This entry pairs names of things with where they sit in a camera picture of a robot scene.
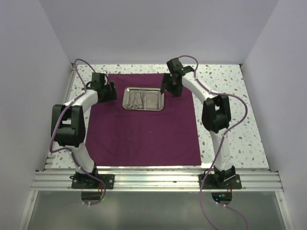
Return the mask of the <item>steel instrument tray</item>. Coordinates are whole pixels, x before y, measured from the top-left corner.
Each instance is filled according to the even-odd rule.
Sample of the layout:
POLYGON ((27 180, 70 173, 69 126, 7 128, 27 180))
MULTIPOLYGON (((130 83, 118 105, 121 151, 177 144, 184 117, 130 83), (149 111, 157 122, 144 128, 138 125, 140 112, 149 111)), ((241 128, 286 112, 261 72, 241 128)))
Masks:
POLYGON ((128 87, 124 90, 122 107, 135 111, 161 111, 165 95, 159 88, 128 87))

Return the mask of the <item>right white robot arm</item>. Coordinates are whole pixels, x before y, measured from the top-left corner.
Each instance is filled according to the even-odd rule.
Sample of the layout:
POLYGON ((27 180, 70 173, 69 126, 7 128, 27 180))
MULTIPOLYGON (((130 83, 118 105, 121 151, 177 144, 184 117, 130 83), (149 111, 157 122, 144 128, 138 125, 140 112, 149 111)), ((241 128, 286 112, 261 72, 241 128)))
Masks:
POLYGON ((183 88, 190 90, 202 103, 201 121, 210 133, 214 149, 213 167, 216 175, 213 181, 217 187, 225 188, 230 184, 231 176, 235 174, 228 137, 225 134, 231 121, 229 97, 209 88, 194 76, 193 71, 181 69, 163 75, 161 93, 168 91, 178 97, 182 94, 183 88))

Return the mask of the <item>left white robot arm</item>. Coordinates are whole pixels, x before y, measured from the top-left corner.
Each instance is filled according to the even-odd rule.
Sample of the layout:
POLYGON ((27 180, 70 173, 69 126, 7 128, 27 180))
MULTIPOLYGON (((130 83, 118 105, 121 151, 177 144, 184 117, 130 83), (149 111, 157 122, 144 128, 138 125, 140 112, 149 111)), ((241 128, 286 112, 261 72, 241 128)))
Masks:
POLYGON ((97 187, 100 177, 94 173, 96 165, 85 146, 84 113, 93 105, 117 98, 115 83, 108 79, 108 75, 93 73, 91 81, 84 85, 80 95, 65 104, 56 104, 52 107, 49 151, 56 152, 53 149, 54 142, 60 146, 59 151, 69 151, 76 173, 84 174, 83 183, 89 188, 97 187))

